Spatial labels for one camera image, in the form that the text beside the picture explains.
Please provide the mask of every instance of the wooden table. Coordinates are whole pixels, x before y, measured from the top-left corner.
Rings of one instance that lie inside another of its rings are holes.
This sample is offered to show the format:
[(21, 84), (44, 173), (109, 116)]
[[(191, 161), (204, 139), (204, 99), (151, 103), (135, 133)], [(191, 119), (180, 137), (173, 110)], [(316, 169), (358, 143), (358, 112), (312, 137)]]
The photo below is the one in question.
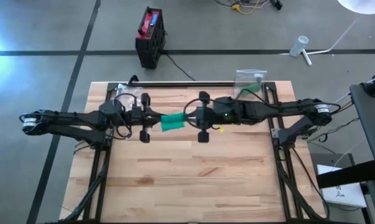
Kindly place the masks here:
[[(85, 112), (104, 102), (108, 83), (93, 82)], [(280, 101), (295, 100), (291, 82), (276, 82)], [(151, 107), (179, 113), (200, 90), (211, 98), (230, 95), (230, 87), (145, 88)], [(286, 127), (298, 116), (284, 118)], [(285, 221), (267, 122), (209, 130), (210, 142), (197, 142), (198, 130), (151, 131), (151, 142), (139, 141), (141, 127), (127, 141), (114, 140), (104, 196), (102, 222), (282, 222)], [(307, 143), (296, 150), (316, 181)], [(88, 189), (94, 150), (79, 151), (73, 160), (63, 207), (74, 209)], [(294, 155), (301, 194), (324, 216), (321, 199)], [(292, 197), (289, 202), (294, 214)], [(93, 199), (91, 216), (94, 216)], [(60, 218), (70, 214), (63, 209)]]

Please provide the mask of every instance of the butcher block table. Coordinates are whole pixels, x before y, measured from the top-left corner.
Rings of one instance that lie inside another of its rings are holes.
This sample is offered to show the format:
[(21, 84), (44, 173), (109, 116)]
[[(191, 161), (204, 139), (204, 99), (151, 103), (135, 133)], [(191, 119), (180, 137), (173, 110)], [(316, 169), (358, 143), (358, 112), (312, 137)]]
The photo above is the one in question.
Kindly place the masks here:
[[(279, 101), (295, 100), (291, 82), (275, 84)], [(91, 84), (86, 113), (104, 102), (107, 86), (107, 82)], [(149, 87), (143, 92), (150, 95), (154, 111), (172, 114), (182, 112), (203, 90), (212, 99), (233, 91), (232, 87)], [(193, 103), (187, 111), (199, 104)], [(284, 118), (285, 127), (298, 119)], [(133, 127), (130, 139), (114, 140), (101, 222), (285, 221), (268, 122), (223, 127), (222, 133), (208, 130), (209, 143), (198, 143), (199, 130), (187, 123), (185, 128), (166, 132), (156, 124), (149, 131), (149, 144), (139, 141), (140, 126)], [(296, 150), (316, 182), (307, 143), (298, 140)], [(67, 209), (74, 209), (86, 193), (94, 154), (89, 148), (75, 154), (60, 218), (69, 215)], [(320, 197), (296, 156), (292, 153), (291, 157), (299, 191), (324, 217)], [(294, 217), (293, 200), (287, 192)], [(92, 200), (92, 218), (97, 196), (98, 189)]]

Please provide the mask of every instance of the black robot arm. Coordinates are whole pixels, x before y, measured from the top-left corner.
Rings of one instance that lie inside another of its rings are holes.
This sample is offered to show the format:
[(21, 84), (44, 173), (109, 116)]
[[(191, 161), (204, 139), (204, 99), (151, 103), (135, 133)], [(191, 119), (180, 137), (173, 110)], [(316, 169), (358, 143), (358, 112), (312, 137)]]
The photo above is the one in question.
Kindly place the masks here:
[[(194, 112), (187, 114), (186, 108), (194, 101), (201, 101), (202, 104)], [(150, 96), (147, 93), (142, 94), (141, 103), (142, 106), (137, 106), (135, 102), (131, 110), (126, 111), (120, 101), (112, 100), (103, 103), (98, 111), (90, 113), (39, 110), (23, 114), (20, 119), (24, 123), (22, 130), (28, 135), (58, 134), (78, 141), (85, 140), (91, 146), (105, 150), (109, 146), (109, 139), (113, 137), (111, 128), (116, 129), (121, 126), (127, 128), (142, 126), (140, 140), (150, 142), (147, 129), (159, 123), (164, 114), (150, 108)], [(268, 118), (304, 115), (290, 128), (274, 130), (273, 135), (278, 135), (282, 146), (293, 144), (298, 135), (307, 133), (311, 127), (324, 126), (331, 121), (327, 104), (317, 99), (278, 104), (236, 100), (228, 96), (212, 100), (204, 91), (200, 92), (199, 98), (185, 106), (183, 115), (184, 121), (201, 129), (198, 133), (199, 142), (209, 141), (209, 133), (206, 130), (212, 128), (214, 124), (254, 125)]]

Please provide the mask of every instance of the gray concrete floor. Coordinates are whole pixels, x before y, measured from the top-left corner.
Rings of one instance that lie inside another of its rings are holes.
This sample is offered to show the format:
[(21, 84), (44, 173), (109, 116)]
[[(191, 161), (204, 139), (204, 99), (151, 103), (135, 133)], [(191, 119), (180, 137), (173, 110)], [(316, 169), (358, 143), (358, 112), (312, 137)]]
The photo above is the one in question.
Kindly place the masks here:
[[(310, 39), (308, 49), (326, 49), (353, 20), (358, 24), (336, 47), (375, 49), (375, 15), (354, 14), (337, 1), (283, 1), (281, 11), (265, 6), (242, 16), (209, 0), (103, 0), (88, 50), (133, 50), (134, 38), (146, 6), (164, 11), (169, 33), (165, 48), (284, 49), (299, 35)], [(95, 0), (0, 1), (0, 50), (79, 50)], [(197, 80), (232, 80), (236, 69), (267, 70), (267, 80), (292, 80), (297, 98), (335, 101), (354, 83), (375, 74), (375, 54), (312, 56), (173, 55)], [(30, 137), (21, 131), (18, 116), (45, 108), (59, 110), (76, 56), (0, 56), (0, 223), (25, 223), (48, 153), (51, 136)], [(188, 80), (167, 57), (156, 70), (141, 68), (137, 56), (85, 56), (69, 111), (83, 111), (90, 82)], [(357, 116), (354, 109), (336, 115), (322, 129), (335, 128)], [(360, 123), (330, 136), (324, 146), (344, 153), (353, 150), (356, 163), (372, 159)], [(75, 141), (61, 138), (40, 209), (38, 222), (54, 221), (60, 213)], [(323, 152), (310, 145), (313, 152)], [(363, 222), (361, 214), (333, 209), (331, 217)]]

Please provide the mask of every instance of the clear plastic bag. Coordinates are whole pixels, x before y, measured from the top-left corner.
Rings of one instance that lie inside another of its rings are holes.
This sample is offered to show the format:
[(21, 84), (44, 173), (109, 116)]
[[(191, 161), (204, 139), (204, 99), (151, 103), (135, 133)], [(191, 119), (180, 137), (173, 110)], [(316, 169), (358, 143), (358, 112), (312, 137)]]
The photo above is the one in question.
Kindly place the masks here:
[[(130, 93), (130, 94), (136, 96), (137, 105), (138, 106), (141, 105), (141, 95), (143, 93), (142, 87), (131, 87), (131, 86), (123, 85), (123, 84), (118, 84), (116, 96), (118, 96), (122, 93)], [(118, 97), (117, 100), (119, 100), (122, 103), (122, 105), (125, 106), (126, 111), (132, 109), (132, 104), (134, 102), (134, 98), (132, 96), (122, 95), (122, 96)]]
[(233, 97), (240, 100), (254, 100), (253, 92), (262, 97), (262, 85), (267, 71), (246, 69), (237, 70), (234, 77)]

